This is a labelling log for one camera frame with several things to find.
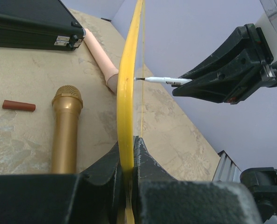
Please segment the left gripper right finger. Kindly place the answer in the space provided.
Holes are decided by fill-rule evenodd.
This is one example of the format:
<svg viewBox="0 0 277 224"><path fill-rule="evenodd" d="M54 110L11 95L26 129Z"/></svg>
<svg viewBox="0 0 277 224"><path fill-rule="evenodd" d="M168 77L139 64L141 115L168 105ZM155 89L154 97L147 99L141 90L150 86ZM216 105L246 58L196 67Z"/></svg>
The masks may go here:
<svg viewBox="0 0 277 224"><path fill-rule="evenodd" d="M256 203L233 182L179 181L135 138L132 208L137 224L260 224Z"/></svg>

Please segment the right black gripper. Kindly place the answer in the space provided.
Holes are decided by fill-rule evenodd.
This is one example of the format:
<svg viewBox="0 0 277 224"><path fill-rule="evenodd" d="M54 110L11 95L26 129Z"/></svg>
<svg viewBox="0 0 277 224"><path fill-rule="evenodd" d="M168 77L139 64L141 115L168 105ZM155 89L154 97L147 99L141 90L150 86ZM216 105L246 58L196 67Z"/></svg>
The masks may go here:
<svg viewBox="0 0 277 224"><path fill-rule="evenodd" d="M260 64L258 77L199 78L230 64L244 50L254 50L254 61ZM277 61L269 65L272 60L273 55L260 27L252 23L236 27L210 56L180 76L194 80L182 86L173 84L172 95L236 105L261 87L277 87Z"/></svg>

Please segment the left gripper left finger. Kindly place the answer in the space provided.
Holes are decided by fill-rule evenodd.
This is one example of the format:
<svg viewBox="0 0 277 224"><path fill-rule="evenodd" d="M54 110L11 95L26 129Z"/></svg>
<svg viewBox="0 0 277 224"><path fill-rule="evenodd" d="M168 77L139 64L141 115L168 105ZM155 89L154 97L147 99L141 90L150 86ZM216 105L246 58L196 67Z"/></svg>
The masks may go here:
<svg viewBox="0 0 277 224"><path fill-rule="evenodd" d="M0 175L0 224L122 224L119 147L79 174Z"/></svg>

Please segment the red white marker pen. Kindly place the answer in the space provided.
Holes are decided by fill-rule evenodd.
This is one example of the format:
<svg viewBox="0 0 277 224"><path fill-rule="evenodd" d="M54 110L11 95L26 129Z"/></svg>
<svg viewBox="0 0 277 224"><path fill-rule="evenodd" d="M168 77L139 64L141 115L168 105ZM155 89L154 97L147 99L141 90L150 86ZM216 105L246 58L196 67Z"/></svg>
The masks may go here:
<svg viewBox="0 0 277 224"><path fill-rule="evenodd" d="M173 78L173 77L135 77L135 81L141 80L150 83L170 84L176 86L182 86L192 81L192 79L186 78Z"/></svg>

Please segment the yellow framed whiteboard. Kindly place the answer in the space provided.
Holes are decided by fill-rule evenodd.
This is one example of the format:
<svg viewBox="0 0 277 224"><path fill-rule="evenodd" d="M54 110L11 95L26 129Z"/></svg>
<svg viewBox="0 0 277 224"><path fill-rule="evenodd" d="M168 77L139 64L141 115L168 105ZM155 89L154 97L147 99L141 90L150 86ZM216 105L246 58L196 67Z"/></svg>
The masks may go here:
<svg viewBox="0 0 277 224"><path fill-rule="evenodd" d="M117 85L117 134L120 164L125 188L125 215L128 224L134 224L132 185L134 171L133 92L137 44L145 1L138 0L130 23L121 56Z"/></svg>

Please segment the red marker cap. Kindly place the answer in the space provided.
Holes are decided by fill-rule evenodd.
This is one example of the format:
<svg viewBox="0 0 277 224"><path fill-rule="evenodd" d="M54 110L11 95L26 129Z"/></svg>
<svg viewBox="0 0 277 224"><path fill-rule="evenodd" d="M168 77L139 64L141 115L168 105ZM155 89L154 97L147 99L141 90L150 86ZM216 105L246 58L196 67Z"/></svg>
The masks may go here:
<svg viewBox="0 0 277 224"><path fill-rule="evenodd" d="M34 112L36 110L35 104L11 101L11 100L4 100L2 104L3 109L9 110L20 110L20 111L29 111Z"/></svg>

